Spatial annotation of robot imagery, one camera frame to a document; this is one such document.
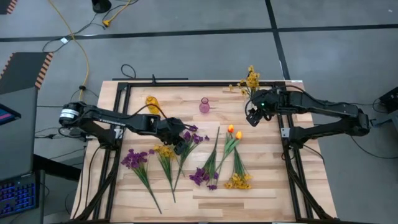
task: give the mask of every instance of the wooden tabletop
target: wooden tabletop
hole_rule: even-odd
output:
[[[302,82],[287,82],[287,84],[303,88]],[[113,109],[117,85],[118,82],[114,81],[103,82],[98,100],[99,108]],[[210,141],[200,144],[185,162],[183,167],[185,177],[180,177],[175,191],[177,203],[173,202],[170,185],[157,158],[152,156],[149,159],[148,176],[162,214],[159,213],[152,197],[135,173],[120,165],[111,222],[271,222],[295,220],[285,162],[281,159],[282,144],[276,117],[270,122],[262,120],[255,128],[250,126],[244,115],[246,98],[240,94],[237,88],[231,92],[227,86],[134,87],[131,91],[128,114],[137,111],[144,105],[145,98],[152,95],[158,99],[166,116],[180,118],[184,123],[197,125],[199,127],[198,134],[208,135]],[[211,109],[207,114],[201,114],[198,109],[202,97],[209,99]],[[123,98],[124,95],[119,111],[123,107]],[[142,113],[149,113],[149,111],[144,109]],[[313,126],[311,114],[294,114],[293,119],[295,126],[306,128]],[[223,164],[218,189],[209,191],[205,186],[195,185],[192,180],[189,180],[188,176],[195,173],[197,167],[204,165],[214,148],[218,127],[220,127],[220,135],[216,160],[217,163],[220,162],[223,155],[225,132],[229,124],[233,124],[235,130],[243,132],[243,138],[237,149],[249,173],[254,177],[251,180],[252,189],[238,190],[224,187],[223,184],[231,177],[233,170],[233,154],[231,154]],[[155,144],[160,144],[160,141],[152,136],[139,136],[126,131],[121,157],[123,158],[127,154],[128,149],[148,151],[153,149]],[[85,168],[82,172],[83,197],[77,214],[80,214],[84,209],[88,166],[98,145],[97,141],[92,141],[87,147]],[[310,140],[307,145],[320,152],[317,141]],[[301,149],[300,153],[309,191],[325,211],[335,217],[335,206],[322,160],[318,155],[305,148]],[[93,159],[88,201],[91,200],[98,189],[103,158],[104,150],[100,149]],[[174,163],[173,170],[175,177],[178,170],[177,163]],[[305,217],[302,194],[299,189],[297,189],[297,192],[302,216]],[[72,215],[77,208],[79,197],[78,190]],[[100,218],[104,217],[108,191],[105,192],[103,198]]]

